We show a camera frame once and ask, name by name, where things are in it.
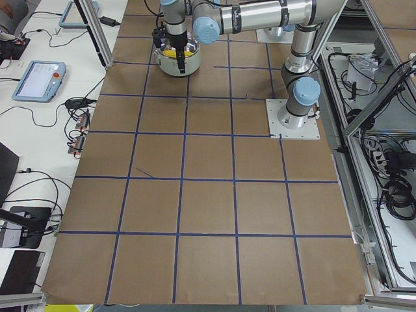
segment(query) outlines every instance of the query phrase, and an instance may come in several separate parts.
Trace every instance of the metal pot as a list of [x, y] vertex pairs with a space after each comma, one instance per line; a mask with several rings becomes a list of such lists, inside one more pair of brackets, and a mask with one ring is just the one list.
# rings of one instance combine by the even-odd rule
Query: metal pot
[[176, 52], [170, 46], [169, 39], [162, 39], [162, 46], [156, 49], [156, 62], [162, 71], [171, 76], [184, 77], [194, 73], [201, 64], [200, 44], [193, 34], [188, 32], [188, 44], [185, 50], [185, 73], [180, 73], [177, 68]]

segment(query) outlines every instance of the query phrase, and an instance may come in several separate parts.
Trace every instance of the screen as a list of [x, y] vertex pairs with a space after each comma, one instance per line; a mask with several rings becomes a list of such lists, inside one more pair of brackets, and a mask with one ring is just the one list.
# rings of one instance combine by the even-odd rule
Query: screen
[[65, 23], [84, 23], [81, 15], [79, 15], [77, 6], [75, 3], [71, 3], [71, 6], [68, 10], [68, 13], [66, 14], [66, 17], [64, 19]]
[[18, 92], [18, 96], [41, 98], [44, 96], [47, 86], [51, 82], [53, 73], [59, 68], [58, 64], [35, 63]]

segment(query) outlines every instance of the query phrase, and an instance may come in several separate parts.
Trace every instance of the robotic arm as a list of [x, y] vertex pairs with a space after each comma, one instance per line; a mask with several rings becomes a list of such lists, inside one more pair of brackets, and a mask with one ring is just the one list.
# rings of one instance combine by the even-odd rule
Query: robotic arm
[[308, 74], [317, 27], [340, 12], [344, 3], [345, 0], [266, 0], [215, 5], [206, 0], [161, 0], [166, 36], [176, 50], [181, 73], [185, 73], [186, 15], [192, 15], [193, 33], [203, 44], [215, 42], [221, 34], [296, 24], [291, 55], [281, 71], [289, 99], [279, 119], [290, 129], [303, 126], [320, 95], [319, 84]]

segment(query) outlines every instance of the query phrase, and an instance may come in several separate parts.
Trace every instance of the cardboard sheet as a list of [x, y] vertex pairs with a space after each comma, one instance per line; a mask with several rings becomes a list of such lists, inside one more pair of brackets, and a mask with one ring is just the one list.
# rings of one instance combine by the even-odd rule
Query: cardboard sheet
[[195, 74], [169, 77], [153, 63], [154, 18], [139, 0], [126, 14], [42, 287], [47, 302], [360, 303], [323, 128], [319, 141], [268, 138], [265, 99], [287, 96], [290, 47], [255, 43], [254, 32], [222, 36], [202, 47]]

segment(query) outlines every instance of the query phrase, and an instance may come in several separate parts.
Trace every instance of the grid square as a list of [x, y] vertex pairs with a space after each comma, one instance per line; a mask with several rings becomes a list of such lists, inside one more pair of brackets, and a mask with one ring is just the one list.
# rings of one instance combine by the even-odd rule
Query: grid square
[[231, 84], [233, 98], [270, 99], [273, 95], [269, 70], [232, 68]]
[[289, 185], [297, 234], [351, 235], [338, 184]]
[[171, 304], [175, 241], [174, 236], [120, 236], [109, 303]]
[[242, 31], [238, 34], [230, 34], [229, 41], [257, 42], [257, 34], [255, 31]]
[[239, 233], [293, 234], [284, 183], [237, 183]]
[[281, 69], [291, 55], [290, 44], [268, 44], [267, 49], [271, 68]]
[[202, 179], [232, 179], [231, 138], [189, 135], [184, 176]]
[[128, 134], [89, 133], [77, 175], [127, 176], [134, 138]]
[[189, 79], [190, 96], [229, 98], [228, 68], [201, 66]]
[[115, 241], [115, 235], [60, 233], [42, 284], [47, 303], [104, 302]]
[[401, 0], [400, 5], [394, 7], [394, 14], [391, 11], [391, 2], [388, 0], [370, 0], [369, 3], [383, 28], [416, 28], [416, 2], [414, 0]]
[[274, 99], [288, 99], [289, 95], [286, 90], [285, 82], [281, 77], [281, 72], [279, 70], [272, 70], [272, 80], [273, 80], [273, 92]]
[[235, 233], [232, 182], [184, 181], [181, 233]]
[[240, 237], [243, 304], [303, 304], [292, 238]]
[[201, 67], [228, 67], [228, 44], [217, 41], [214, 44], [201, 45]]
[[117, 231], [124, 190], [124, 179], [75, 179], [60, 229]]
[[188, 133], [231, 134], [228, 99], [190, 99]]
[[138, 135], [133, 177], [181, 177], [183, 136]]
[[152, 45], [151, 38], [117, 38], [112, 54], [117, 62], [147, 64]]
[[360, 304], [367, 292], [352, 239], [298, 239], [308, 304]]
[[118, 36], [151, 38], [154, 28], [155, 18], [153, 16], [125, 15]]
[[142, 98], [100, 96], [90, 130], [136, 131]]
[[140, 132], [183, 133], [186, 99], [146, 97], [140, 117]]
[[[159, 0], [146, 0], [149, 7], [156, 13], [158, 13], [158, 7], [161, 4]], [[124, 14], [140, 14], [150, 15], [151, 13], [147, 10], [146, 6], [140, 0], [129, 0], [125, 8]]]
[[416, 36], [416, 29], [386, 29], [385, 33], [397, 51], [402, 62], [409, 59], [409, 54], [416, 51], [416, 42], [409, 40]]
[[236, 261], [234, 237], [181, 237], [176, 303], [237, 304]]
[[270, 138], [237, 137], [234, 143], [237, 179], [284, 179], [278, 141]]
[[107, 70], [102, 94], [142, 95], [148, 65], [115, 63]]
[[148, 96], [187, 96], [188, 79], [164, 73], [158, 65], [151, 65], [146, 87]]
[[230, 42], [233, 67], [269, 68], [266, 45], [258, 42]]
[[287, 178], [301, 181], [336, 181], [331, 151], [320, 140], [283, 140]]
[[266, 103], [263, 100], [233, 100], [236, 135], [269, 135]]
[[179, 181], [131, 179], [122, 231], [174, 233], [178, 204]]

